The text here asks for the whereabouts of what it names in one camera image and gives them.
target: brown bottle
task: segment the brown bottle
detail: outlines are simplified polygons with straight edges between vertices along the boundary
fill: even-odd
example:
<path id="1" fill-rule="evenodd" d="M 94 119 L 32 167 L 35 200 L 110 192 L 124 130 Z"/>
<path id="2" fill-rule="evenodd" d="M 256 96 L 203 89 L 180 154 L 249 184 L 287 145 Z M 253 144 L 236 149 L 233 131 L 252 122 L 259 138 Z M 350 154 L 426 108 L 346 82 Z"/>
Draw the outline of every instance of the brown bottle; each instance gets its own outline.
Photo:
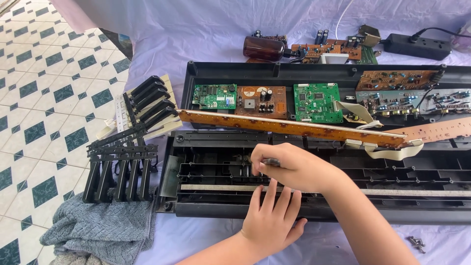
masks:
<path id="1" fill-rule="evenodd" d="M 283 57 L 295 56 L 291 49 L 285 48 L 281 41 L 247 36 L 243 54 L 250 58 L 279 61 Z"/>

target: sheet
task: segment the sheet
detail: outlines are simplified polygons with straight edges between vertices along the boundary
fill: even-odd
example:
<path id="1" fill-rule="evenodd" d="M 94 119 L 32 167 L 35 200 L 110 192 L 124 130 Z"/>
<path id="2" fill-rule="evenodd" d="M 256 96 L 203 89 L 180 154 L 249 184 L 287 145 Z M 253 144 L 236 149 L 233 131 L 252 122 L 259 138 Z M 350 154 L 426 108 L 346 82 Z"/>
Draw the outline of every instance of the sheet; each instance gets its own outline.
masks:
<path id="1" fill-rule="evenodd" d="M 245 62 L 244 38 L 259 29 L 263 35 L 286 34 L 288 44 L 312 43 L 318 29 L 335 25 L 349 0 L 51 0 L 77 33 L 91 27 L 129 36 L 134 57 L 125 89 L 150 75 L 169 74 L 177 102 L 187 61 Z M 456 31 L 471 19 L 467 0 L 355 0 L 340 22 L 339 39 L 355 34 L 362 24 L 390 33 L 414 34 L 425 27 Z M 449 40 L 438 31 L 423 37 Z M 454 51 L 443 61 L 383 53 L 380 64 L 471 65 L 471 55 Z M 186 124 L 184 129 L 191 128 Z M 166 139 L 155 139 L 162 145 Z M 137 265 L 174 264 L 240 230 L 242 220 L 177 218 L 159 214 L 152 250 Z M 413 253 L 422 264 L 471 264 L 471 227 L 395 225 L 402 238 L 422 238 L 427 253 Z M 258 264 L 356 264 L 338 224 L 308 223 L 303 236 L 284 251 Z"/>

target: power strip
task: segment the power strip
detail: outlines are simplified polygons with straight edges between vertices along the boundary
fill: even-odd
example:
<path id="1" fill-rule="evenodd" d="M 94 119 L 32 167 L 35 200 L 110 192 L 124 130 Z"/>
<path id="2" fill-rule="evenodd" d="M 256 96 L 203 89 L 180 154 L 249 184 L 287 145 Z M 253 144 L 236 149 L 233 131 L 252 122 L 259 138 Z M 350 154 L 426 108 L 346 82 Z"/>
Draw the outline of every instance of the power strip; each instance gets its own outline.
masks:
<path id="1" fill-rule="evenodd" d="M 390 34 L 385 41 L 384 51 L 441 61 L 451 53 L 449 41 L 418 38 L 416 43 L 409 41 L 410 36 Z"/>

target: white cable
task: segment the white cable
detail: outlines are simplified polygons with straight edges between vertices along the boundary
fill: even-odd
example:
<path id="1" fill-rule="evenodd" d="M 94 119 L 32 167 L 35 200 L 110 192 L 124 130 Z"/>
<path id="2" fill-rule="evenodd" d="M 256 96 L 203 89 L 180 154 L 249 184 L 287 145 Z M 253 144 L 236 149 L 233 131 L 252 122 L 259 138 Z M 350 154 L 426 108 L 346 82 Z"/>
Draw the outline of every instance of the white cable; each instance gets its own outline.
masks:
<path id="1" fill-rule="evenodd" d="M 343 15 L 345 14 L 345 12 L 347 12 L 347 9 L 349 9 L 350 5 L 353 3 L 353 1 L 355 0 L 351 0 L 349 5 L 347 5 L 347 7 L 345 8 L 345 10 L 343 11 L 343 13 L 340 15 L 340 18 L 339 18 L 339 22 L 337 22 L 337 25 L 335 26 L 335 39 L 338 40 L 339 37 L 337 37 L 337 29 L 339 28 L 339 24 L 340 24 L 340 21 L 342 20 L 342 17 Z"/>

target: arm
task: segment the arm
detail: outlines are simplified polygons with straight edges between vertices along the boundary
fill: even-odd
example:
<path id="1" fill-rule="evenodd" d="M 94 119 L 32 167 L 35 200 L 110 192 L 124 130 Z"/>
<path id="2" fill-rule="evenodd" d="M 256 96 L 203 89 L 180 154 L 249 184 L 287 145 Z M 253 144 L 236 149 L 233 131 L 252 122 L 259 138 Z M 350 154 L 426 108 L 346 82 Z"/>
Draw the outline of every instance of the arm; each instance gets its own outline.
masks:
<path id="1" fill-rule="evenodd" d="M 178 265 L 251 265 L 283 250 L 296 241 L 304 231 L 307 219 L 293 223 L 301 207 L 301 192 L 293 194 L 285 187 L 275 204 L 276 180 L 271 180 L 268 191 L 260 206 L 263 186 L 252 195 L 249 211 L 242 230 L 207 249 L 181 261 Z"/>
<path id="2" fill-rule="evenodd" d="M 278 159 L 281 167 L 261 163 L 264 158 Z M 294 189 L 322 193 L 360 264 L 419 264 L 386 219 L 342 170 L 289 143 L 259 144 L 251 160 L 253 174 L 262 172 Z"/>

